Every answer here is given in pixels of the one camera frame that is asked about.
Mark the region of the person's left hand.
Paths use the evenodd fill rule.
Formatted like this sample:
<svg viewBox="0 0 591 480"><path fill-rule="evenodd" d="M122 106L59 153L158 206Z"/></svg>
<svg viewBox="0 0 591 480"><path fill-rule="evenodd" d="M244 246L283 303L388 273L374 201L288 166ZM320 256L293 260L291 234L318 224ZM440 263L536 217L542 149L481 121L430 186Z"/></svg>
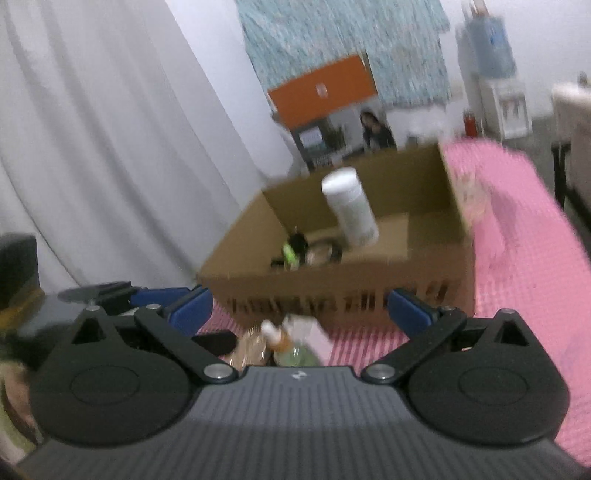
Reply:
<svg viewBox="0 0 591 480"><path fill-rule="evenodd" d="M42 442L30 406L29 372L13 361L1 362L1 459L15 465Z"/></svg>

